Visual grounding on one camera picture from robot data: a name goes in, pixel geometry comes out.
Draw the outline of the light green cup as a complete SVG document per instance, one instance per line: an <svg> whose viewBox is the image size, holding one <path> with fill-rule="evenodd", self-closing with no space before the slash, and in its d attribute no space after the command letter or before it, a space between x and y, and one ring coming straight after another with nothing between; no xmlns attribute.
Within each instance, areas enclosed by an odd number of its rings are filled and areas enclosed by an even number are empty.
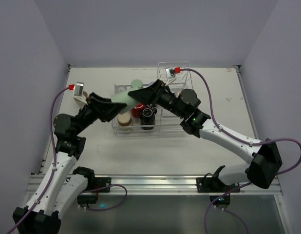
<svg viewBox="0 0 301 234"><path fill-rule="evenodd" d="M125 103L127 105L123 110L120 111L120 114L124 114L130 111L131 109L133 109L139 104L138 101L136 101L135 99L133 99L128 95L130 91L135 91L135 90L136 90L135 88L130 88L121 93L115 94L111 97L111 101L113 103Z"/></svg>

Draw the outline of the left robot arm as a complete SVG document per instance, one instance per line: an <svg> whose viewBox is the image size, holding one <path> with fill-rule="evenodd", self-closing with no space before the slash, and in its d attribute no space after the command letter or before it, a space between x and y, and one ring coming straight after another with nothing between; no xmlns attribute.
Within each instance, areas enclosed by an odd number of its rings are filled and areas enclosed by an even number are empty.
<svg viewBox="0 0 301 234"><path fill-rule="evenodd" d="M113 186L97 185L92 169L78 167L72 175L70 171L85 146L86 139L79 137L79 133L98 119L111 121L125 107L125 101L115 102L91 93L76 116L59 114L50 118L53 162L25 207L15 209L13 230L20 234L56 234L64 214L80 194L109 190Z"/></svg>

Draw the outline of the green cup in low rack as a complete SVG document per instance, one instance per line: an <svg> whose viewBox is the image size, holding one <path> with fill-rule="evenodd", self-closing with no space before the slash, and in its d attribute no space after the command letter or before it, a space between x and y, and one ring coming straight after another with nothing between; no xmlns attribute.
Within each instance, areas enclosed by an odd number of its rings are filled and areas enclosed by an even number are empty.
<svg viewBox="0 0 301 234"><path fill-rule="evenodd" d="M131 88L132 89L142 89L143 88L143 82L140 80L140 79L134 79L132 82L131 82Z"/></svg>

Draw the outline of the cream and brown cup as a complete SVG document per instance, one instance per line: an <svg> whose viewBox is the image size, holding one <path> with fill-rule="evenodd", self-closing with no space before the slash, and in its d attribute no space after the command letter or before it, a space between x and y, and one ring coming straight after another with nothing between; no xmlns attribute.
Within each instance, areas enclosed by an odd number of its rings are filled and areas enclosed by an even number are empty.
<svg viewBox="0 0 301 234"><path fill-rule="evenodd" d="M117 116L117 122L122 131L130 131L132 125L132 117L126 112Z"/></svg>

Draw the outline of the red mug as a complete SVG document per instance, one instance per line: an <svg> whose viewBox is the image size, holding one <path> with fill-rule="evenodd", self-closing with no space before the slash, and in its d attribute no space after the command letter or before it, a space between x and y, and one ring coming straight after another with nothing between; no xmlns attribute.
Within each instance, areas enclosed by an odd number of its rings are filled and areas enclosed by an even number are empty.
<svg viewBox="0 0 301 234"><path fill-rule="evenodd" d="M139 103L138 105L136 105L134 108L131 109L131 115L134 118L140 118L144 109L146 109L146 105Z"/></svg>

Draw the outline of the black mug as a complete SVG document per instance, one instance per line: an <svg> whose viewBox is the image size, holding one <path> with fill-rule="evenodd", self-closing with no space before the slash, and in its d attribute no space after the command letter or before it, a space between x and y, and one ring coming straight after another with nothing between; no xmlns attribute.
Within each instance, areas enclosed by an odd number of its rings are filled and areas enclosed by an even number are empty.
<svg viewBox="0 0 301 234"><path fill-rule="evenodd" d="M155 125L156 108L145 108L140 115L140 125L143 130L152 130Z"/></svg>

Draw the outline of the clear glass rear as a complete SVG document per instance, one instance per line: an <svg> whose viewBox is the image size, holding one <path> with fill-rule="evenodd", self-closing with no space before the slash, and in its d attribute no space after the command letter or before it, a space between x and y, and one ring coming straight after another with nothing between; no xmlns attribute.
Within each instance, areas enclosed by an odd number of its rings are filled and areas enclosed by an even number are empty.
<svg viewBox="0 0 301 234"><path fill-rule="evenodd" d="M115 87L115 94L116 95L118 95L118 94L123 95L123 94L127 93L127 90L128 90L127 86L125 86L125 85L117 85Z"/></svg>

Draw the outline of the aluminium mounting rail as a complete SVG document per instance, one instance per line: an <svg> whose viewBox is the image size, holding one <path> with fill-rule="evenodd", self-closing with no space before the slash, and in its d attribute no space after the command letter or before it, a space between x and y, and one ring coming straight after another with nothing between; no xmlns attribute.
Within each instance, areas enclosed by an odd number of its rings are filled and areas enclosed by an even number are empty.
<svg viewBox="0 0 301 234"><path fill-rule="evenodd" d="M26 195L32 195L38 188L44 175L31 175ZM221 195L219 193L198 193L196 178L203 175L95 175L95 177L110 177L112 184L126 187L128 195ZM124 190L112 187L110 195L122 195ZM268 189L261 189L255 185L241 188L239 193L232 195L281 195L282 189L278 179L274 179Z"/></svg>

